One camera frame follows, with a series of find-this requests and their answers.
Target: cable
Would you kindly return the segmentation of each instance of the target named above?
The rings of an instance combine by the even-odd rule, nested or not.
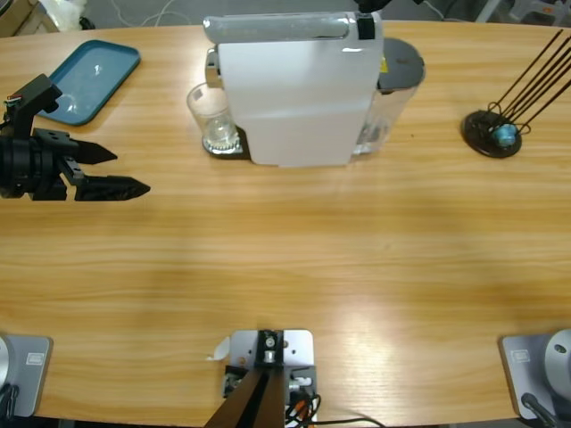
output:
[[[304,421],[298,426],[355,424],[356,422],[369,422],[380,428],[385,428],[383,424],[378,422],[376,419],[373,419],[372,417],[354,417],[353,419],[339,419],[334,421]]]
[[[169,9],[169,6],[170,6],[171,4],[173,4],[174,2],[175,2],[175,0],[169,0],[169,1],[164,5],[164,7],[161,9],[161,13],[159,13],[159,17],[157,18],[157,21],[154,23],[154,26],[155,26],[155,27],[158,27],[158,26],[159,26],[159,22],[161,22],[162,15],[164,15],[164,14],[166,13],[167,9]]]
[[[183,18],[187,24],[191,24],[192,22],[190,21],[190,18],[188,18],[185,14],[183,13],[179,13],[179,12],[167,12],[167,8],[174,2],[174,0],[169,0],[164,7],[162,8],[162,10],[159,13],[156,13],[155,15],[151,15],[148,16],[147,18],[145,18],[145,20],[143,22],[141,22],[140,24],[133,24],[129,21],[127,21],[122,13],[121,13],[121,9],[119,8],[119,6],[117,6],[117,4],[115,3],[115,0],[110,0],[113,8],[115,9],[115,11],[117,12],[117,18],[119,19],[119,21],[121,22],[121,24],[123,24],[126,27],[143,27],[148,21],[153,20],[153,19],[157,19],[157,21],[155,22],[154,26],[157,27],[162,16],[163,15],[174,15],[174,16],[178,16],[180,18]]]
[[[376,419],[365,416],[331,421],[314,421],[313,417],[318,413],[319,406],[321,405],[321,396],[319,394],[310,396],[306,392],[301,392],[298,394],[298,397],[299,399],[293,401],[285,411],[285,425],[296,422],[297,425],[295,425],[294,428],[303,428],[310,425],[355,424],[357,422],[369,422],[379,428],[385,428],[385,426]]]
[[[440,19],[441,19],[442,21],[444,21],[444,18],[445,18],[445,17],[444,17],[444,14],[443,14],[442,12],[440,12],[436,6],[434,6],[434,5],[433,5],[432,3],[430,3],[428,0],[425,0],[425,1],[423,2],[423,4],[425,4],[426,7],[428,7],[428,9],[430,9],[432,12],[434,12],[434,13],[436,13],[438,16],[440,16]]]

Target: black cable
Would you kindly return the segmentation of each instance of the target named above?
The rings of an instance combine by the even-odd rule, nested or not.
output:
[[[444,18],[448,18],[448,14],[450,13],[450,11],[452,10],[452,7],[454,7],[456,5],[456,3],[458,2],[458,0],[452,0],[447,6],[446,9],[444,9]]]
[[[303,421],[298,426],[309,426],[309,425],[335,425],[335,424],[354,424],[356,422],[369,422],[378,426],[380,428],[385,428],[383,424],[373,419],[372,417],[354,417],[353,419],[339,419],[333,421]]]
[[[337,419],[330,421],[314,421],[313,417],[318,413],[319,406],[321,405],[321,396],[316,394],[310,396],[306,392],[299,394],[299,399],[290,403],[290,406],[285,412],[285,424],[297,422],[295,428],[303,428],[311,425],[336,425],[336,424],[355,424],[357,422],[369,422],[379,428],[385,428],[383,424],[378,422],[372,417],[354,417],[350,419]]]

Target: coffee machine lid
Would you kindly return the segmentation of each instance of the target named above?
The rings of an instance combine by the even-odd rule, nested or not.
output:
[[[417,49],[398,38],[385,39],[385,58],[378,87],[382,93],[410,89],[425,78],[425,62]]]

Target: floor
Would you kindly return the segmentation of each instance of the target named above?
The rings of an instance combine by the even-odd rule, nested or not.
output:
[[[451,0],[432,0],[431,4],[443,11]],[[87,0],[84,15],[99,29],[138,27],[145,19],[159,13],[167,0]],[[451,10],[451,18],[473,20],[485,0],[461,0]],[[168,12],[161,17],[160,25],[201,24],[207,15],[280,12],[334,12],[354,11],[353,0],[176,0],[170,2]],[[386,20],[439,21],[440,17],[425,4],[412,0],[393,0],[383,10]],[[152,26],[156,18],[147,20]]]

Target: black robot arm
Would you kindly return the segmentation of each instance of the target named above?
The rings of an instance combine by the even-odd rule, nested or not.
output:
[[[95,165],[117,159],[99,144],[70,138],[70,134],[36,128],[34,116],[57,109],[62,92],[44,74],[9,96],[0,124],[0,195],[33,201],[64,201],[67,187],[77,187],[76,201],[125,201],[147,193],[151,187],[132,177],[91,177],[80,163]]]

